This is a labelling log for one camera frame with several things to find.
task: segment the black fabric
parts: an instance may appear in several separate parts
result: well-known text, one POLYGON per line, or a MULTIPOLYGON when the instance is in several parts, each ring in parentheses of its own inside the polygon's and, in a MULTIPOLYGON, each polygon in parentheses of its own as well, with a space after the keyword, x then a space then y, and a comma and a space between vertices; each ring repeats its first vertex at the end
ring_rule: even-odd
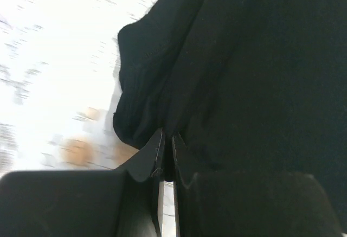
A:
POLYGON ((347 0, 159 0, 118 42, 122 141, 163 127, 211 169, 314 174, 347 230, 347 0))

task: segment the black plastic piece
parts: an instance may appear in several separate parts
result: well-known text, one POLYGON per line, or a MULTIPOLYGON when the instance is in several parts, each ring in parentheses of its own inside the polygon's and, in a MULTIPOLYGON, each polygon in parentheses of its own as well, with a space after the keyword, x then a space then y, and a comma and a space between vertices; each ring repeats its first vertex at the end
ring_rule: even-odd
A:
POLYGON ((165 135, 109 171, 11 172, 0 181, 0 236, 161 236, 165 135))
POLYGON ((172 146, 178 236, 341 237, 329 200, 312 176, 213 171, 196 162, 179 135, 172 146))

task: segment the black sleeve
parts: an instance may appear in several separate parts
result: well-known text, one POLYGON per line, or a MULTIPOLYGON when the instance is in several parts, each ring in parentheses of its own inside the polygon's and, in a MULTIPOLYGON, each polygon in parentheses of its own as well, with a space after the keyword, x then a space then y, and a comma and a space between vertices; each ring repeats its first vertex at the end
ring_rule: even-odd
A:
POLYGON ((160 124, 157 102, 166 77, 204 0, 158 0, 150 12, 118 34, 123 91, 113 127, 141 148, 160 124))

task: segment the black garment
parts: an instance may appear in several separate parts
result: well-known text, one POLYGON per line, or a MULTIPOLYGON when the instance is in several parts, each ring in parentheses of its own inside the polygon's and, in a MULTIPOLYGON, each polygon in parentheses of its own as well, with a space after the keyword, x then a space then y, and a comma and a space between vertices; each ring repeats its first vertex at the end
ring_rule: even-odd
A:
POLYGON ((347 230, 347 0, 159 0, 118 42, 121 140, 163 127, 212 169, 313 174, 347 230))

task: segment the blurred object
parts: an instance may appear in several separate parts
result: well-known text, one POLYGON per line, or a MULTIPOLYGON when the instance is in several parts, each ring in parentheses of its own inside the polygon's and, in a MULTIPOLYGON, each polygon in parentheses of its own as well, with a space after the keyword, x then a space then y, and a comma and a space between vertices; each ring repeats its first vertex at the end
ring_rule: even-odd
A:
POLYGON ((6 18, 3 17, 2 15, 0 15, 0 22, 8 25, 12 29, 12 26, 9 24, 9 22, 6 20, 6 18))
POLYGON ((88 166, 93 162, 93 147, 83 140, 70 139, 62 147, 63 156, 66 162, 76 166, 88 166))
POLYGON ((17 155, 13 127, 0 123, 0 175, 11 171, 17 155))
POLYGON ((116 142, 114 149, 114 161, 117 165, 124 164, 129 158, 138 152, 137 149, 132 146, 126 145, 121 141, 116 142))
POLYGON ((87 108, 86 112, 84 113, 85 117, 91 120, 98 120, 100 117, 100 112, 94 108, 87 108))
POLYGON ((164 185, 163 237, 176 237, 175 197, 172 182, 164 185))

